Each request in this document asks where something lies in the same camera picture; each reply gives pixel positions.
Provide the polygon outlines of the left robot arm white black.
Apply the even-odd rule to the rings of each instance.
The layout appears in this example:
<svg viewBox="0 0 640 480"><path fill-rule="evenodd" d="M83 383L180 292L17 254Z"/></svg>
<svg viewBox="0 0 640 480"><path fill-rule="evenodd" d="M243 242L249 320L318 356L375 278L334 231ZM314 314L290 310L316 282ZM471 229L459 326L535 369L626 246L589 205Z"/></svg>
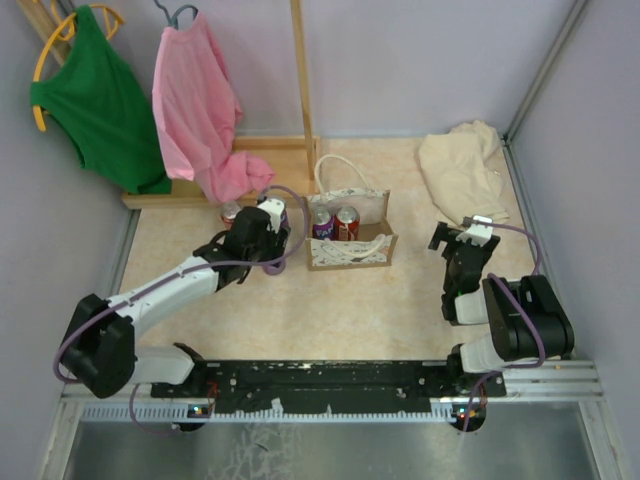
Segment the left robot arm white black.
<svg viewBox="0 0 640 480"><path fill-rule="evenodd" d="M230 229L216 234L179 266L146 285L77 305L56 361L95 397L109 398L128 384L174 385L201 394L208 373L184 345L141 347L152 327L183 307L244 282L253 266L280 265L290 229L285 203L268 198L242 208Z"/></svg>

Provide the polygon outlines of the purple soda can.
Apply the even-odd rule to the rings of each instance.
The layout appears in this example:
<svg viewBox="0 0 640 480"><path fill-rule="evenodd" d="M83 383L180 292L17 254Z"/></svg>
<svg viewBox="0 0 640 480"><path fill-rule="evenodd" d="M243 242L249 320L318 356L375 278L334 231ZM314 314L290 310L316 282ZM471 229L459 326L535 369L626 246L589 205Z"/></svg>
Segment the purple soda can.
<svg viewBox="0 0 640 480"><path fill-rule="evenodd" d="M288 218L288 213L287 213L287 204L286 201L277 196L276 200L279 202L279 204L281 205L281 212L280 212L280 229L282 231L286 231L287 233L290 233L291 228L289 225L289 218Z"/></svg>

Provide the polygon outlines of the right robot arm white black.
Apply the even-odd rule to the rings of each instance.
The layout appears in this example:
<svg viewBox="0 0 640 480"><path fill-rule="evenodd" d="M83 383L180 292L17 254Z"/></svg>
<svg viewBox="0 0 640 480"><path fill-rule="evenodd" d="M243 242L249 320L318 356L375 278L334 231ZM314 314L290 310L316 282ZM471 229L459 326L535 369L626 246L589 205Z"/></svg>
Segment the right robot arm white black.
<svg viewBox="0 0 640 480"><path fill-rule="evenodd" d="M457 345L447 357L447 384L470 395L482 377L507 368L537 368L552 357L570 356L574 329L540 265L519 280L484 274L500 243L498 227L482 216L466 217L455 228L437 224L429 243L444 247L441 312L453 326L486 325L482 338Z"/></svg>

